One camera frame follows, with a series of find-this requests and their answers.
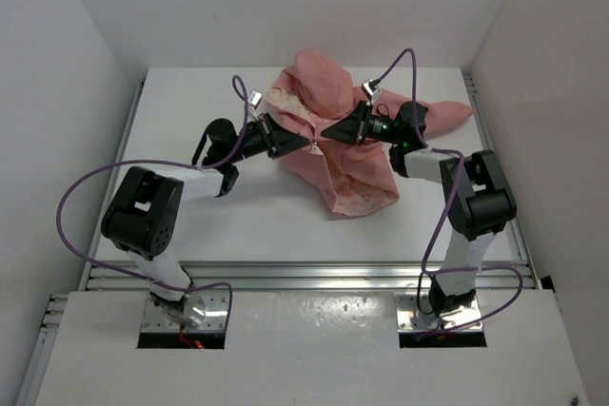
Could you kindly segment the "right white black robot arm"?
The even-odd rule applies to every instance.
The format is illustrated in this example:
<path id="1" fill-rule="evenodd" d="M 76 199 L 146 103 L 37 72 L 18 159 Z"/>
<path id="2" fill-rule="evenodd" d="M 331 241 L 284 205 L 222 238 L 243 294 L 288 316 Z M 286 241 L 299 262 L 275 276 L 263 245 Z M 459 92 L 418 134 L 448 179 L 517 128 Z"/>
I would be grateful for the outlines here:
<path id="1" fill-rule="evenodd" d="M 389 118 L 373 114 L 370 104 L 360 102 L 322 136 L 348 145 L 365 140 L 387 143 L 395 173 L 442 188 L 444 209 L 422 259 L 422 275 L 431 280 L 427 304 L 419 307 L 422 313 L 439 317 L 475 298 L 482 259 L 495 236 L 515 219 L 517 205 L 494 151 L 464 156 L 426 143 L 427 111 L 410 101 Z"/>

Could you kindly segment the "pink hooded zip jacket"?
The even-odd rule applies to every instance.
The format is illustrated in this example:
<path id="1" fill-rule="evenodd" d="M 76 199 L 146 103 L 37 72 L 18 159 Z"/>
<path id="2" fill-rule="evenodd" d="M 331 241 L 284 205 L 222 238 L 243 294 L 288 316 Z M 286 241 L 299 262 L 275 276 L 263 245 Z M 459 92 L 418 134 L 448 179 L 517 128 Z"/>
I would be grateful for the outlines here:
<path id="1" fill-rule="evenodd" d="M 351 74 L 315 49 L 296 54 L 266 99 L 280 126 L 311 142 L 284 156 L 282 165 L 317 187 L 331 212 L 347 217 L 367 216 L 400 198 L 381 142 L 347 145 L 322 136 L 364 99 Z"/>

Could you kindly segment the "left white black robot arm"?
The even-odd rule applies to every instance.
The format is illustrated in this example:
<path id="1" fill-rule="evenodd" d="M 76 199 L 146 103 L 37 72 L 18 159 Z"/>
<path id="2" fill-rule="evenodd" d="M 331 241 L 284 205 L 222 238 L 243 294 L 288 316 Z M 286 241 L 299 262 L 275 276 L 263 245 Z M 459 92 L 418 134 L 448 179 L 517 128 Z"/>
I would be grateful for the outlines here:
<path id="1" fill-rule="evenodd" d="M 137 264 L 151 282 L 157 305 L 181 312 L 193 281 L 169 249 L 180 206 L 224 197 L 239 177 L 236 164 L 244 159 L 259 154 L 278 159 L 308 145 L 309 139 L 268 114 L 247 122 L 241 133 L 228 119 L 217 119 L 204 130 L 192 166 L 131 167 L 102 219 L 101 233 Z"/>

